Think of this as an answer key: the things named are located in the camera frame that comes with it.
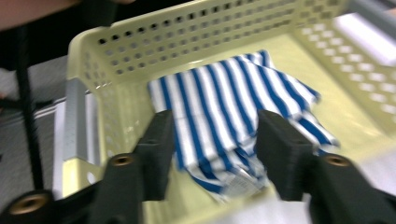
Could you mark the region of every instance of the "folded cloth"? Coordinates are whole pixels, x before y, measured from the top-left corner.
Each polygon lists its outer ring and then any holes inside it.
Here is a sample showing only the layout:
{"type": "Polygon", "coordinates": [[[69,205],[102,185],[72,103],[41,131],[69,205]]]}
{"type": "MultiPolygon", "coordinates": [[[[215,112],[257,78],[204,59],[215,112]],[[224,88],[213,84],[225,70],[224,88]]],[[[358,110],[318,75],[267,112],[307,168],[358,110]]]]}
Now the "folded cloth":
{"type": "Polygon", "coordinates": [[[156,112],[172,109],[179,169],[229,199],[267,184],[255,154],[257,111],[288,119],[316,145],[338,142],[310,113],[319,93],[275,69],[261,50],[150,81],[156,112]]]}

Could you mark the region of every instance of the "gray floor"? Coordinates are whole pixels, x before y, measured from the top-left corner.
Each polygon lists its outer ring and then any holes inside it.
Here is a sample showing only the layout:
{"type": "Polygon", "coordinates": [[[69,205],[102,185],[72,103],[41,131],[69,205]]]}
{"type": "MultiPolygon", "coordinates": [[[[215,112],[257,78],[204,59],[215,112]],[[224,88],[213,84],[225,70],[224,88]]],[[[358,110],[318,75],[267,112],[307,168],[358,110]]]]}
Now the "gray floor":
{"type": "MultiPolygon", "coordinates": [[[[60,99],[65,96],[66,57],[41,63],[30,68],[32,94],[36,101],[60,99]]],[[[18,99],[13,72],[0,70],[0,92],[18,99]]],[[[36,121],[46,189],[52,185],[53,170],[53,114],[36,121]]],[[[5,110],[0,114],[0,211],[13,198],[33,189],[28,161],[27,144],[21,114],[5,110]]]]}

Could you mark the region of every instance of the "yellow plastic basket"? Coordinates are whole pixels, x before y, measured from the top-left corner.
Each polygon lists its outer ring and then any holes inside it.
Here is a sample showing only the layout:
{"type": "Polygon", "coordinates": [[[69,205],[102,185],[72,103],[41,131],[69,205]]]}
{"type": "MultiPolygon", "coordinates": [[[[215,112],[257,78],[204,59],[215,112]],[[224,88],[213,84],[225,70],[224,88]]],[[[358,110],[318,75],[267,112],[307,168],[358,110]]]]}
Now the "yellow plastic basket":
{"type": "MultiPolygon", "coordinates": [[[[346,5],[197,0],[76,36],[68,55],[63,195],[100,179],[110,156],[134,148],[153,116],[148,81],[259,49],[268,50],[279,70],[322,94],[313,112],[340,140],[340,154],[359,161],[386,151],[395,144],[396,99],[384,85],[396,85],[395,68],[376,64],[333,28],[332,18],[346,5]],[[86,89],[98,106],[96,162],[84,152],[86,89]],[[388,100],[374,101],[373,94],[388,100]]],[[[172,169],[170,179],[165,202],[145,203],[147,223],[204,222],[254,200],[218,204],[186,174],[172,169]]]]}

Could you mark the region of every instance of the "metal bar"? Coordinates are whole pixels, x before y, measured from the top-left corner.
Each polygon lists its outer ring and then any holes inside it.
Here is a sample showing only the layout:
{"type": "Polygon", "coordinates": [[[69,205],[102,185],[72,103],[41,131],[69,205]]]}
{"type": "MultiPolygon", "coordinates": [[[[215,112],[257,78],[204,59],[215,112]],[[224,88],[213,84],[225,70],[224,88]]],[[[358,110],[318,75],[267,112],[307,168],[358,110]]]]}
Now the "metal bar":
{"type": "Polygon", "coordinates": [[[64,125],[64,161],[80,158],[88,160],[87,121],[85,116],[85,86],[77,78],[67,81],[64,125]]]}
{"type": "Polygon", "coordinates": [[[16,77],[18,80],[21,109],[28,143],[29,160],[35,189],[43,189],[43,172],[40,160],[37,126],[35,125],[34,117],[35,108],[31,97],[28,74],[28,39],[27,28],[25,26],[18,28],[17,41],[16,77]]]}

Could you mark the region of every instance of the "black cable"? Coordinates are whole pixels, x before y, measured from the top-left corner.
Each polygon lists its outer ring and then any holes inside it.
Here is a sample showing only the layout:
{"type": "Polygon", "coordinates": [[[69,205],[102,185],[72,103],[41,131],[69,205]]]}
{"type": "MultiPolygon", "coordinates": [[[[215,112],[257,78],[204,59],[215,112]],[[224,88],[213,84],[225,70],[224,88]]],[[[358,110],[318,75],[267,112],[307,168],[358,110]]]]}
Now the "black cable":
{"type": "Polygon", "coordinates": [[[27,28],[25,26],[19,27],[17,29],[17,43],[17,54],[15,60],[16,77],[18,80],[20,103],[28,143],[29,160],[35,189],[43,189],[43,172],[38,144],[37,126],[35,125],[34,118],[35,107],[31,97],[28,74],[28,39],[27,28]]]}

